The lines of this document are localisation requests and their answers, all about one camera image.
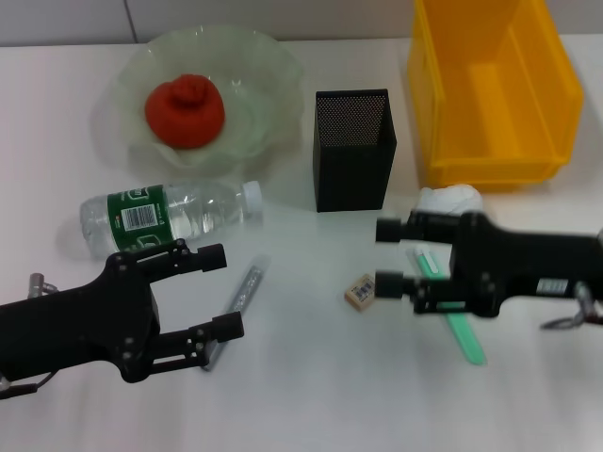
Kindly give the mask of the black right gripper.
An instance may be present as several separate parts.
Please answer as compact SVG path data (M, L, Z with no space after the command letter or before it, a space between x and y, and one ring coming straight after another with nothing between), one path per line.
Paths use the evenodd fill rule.
M407 297L417 315L496 317L507 299L572 299L579 283L602 300L602 244L594 235L525 233L503 229L482 213L412 210L405 221L379 218L375 240L452 245L452 280L375 273L375 297Z

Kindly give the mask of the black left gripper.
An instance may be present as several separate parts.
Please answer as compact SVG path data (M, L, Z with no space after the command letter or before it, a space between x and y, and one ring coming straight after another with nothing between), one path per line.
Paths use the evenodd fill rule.
M241 313L159 334L150 283L226 267L222 244L194 251L184 239L177 239L116 253L107 259L101 274L83 286L5 304L1 307L1 374L15 381L104 361L133 382L141 379L130 374L138 371L136 360L148 344L151 375L207 368L217 357L219 344L244 336Z

